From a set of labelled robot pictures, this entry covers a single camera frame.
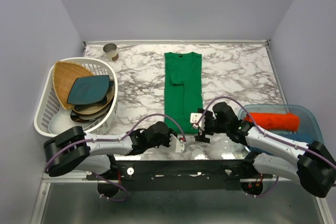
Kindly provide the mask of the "green t shirt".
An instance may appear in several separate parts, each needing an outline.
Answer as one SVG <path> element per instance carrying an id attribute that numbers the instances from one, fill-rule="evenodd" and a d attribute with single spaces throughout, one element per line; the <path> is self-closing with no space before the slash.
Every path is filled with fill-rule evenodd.
<path id="1" fill-rule="evenodd" d="M 190 123 L 190 115 L 203 107 L 202 55 L 195 52 L 166 52 L 164 56 L 164 114 L 178 125 L 167 118 L 164 122 L 178 134 L 196 134 L 197 130 Z"/>

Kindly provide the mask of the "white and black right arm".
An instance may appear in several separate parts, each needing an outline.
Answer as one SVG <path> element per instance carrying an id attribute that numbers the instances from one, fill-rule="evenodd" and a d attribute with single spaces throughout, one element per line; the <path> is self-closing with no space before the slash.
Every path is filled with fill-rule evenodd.
<path id="1" fill-rule="evenodd" d="M 249 178 L 257 174 L 283 177 L 300 184 L 310 194 L 324 198 L 335 186 L 335 160 L 318 141 L 298 142 L 261 127 L 247 113 L 249 121 L 239 119 L 231 106 L 220 102 L 212 111 L 198 109 L 190 116 L 197 129 L 197 141 L 209 142 L 207 135 L 226 134 L 235 143 L 255 148 L 243 160 L 242 173 Z"/>

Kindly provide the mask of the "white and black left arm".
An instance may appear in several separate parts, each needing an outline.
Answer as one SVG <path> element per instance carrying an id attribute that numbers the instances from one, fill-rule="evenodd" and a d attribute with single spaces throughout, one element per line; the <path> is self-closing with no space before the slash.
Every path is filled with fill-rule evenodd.
<path id="1" fill-rule="evenodd" d="M 78 169 L 112 179 L 117 170 L 109 156 L 140 155 L 151 148 L 171 147 L 172 140 L 176 139 L 177 133 L 164 122 L 130 131 L 124 136 L 94 135 L 74 126 L 44 143 L 45 173 L 58 177 Z"/>

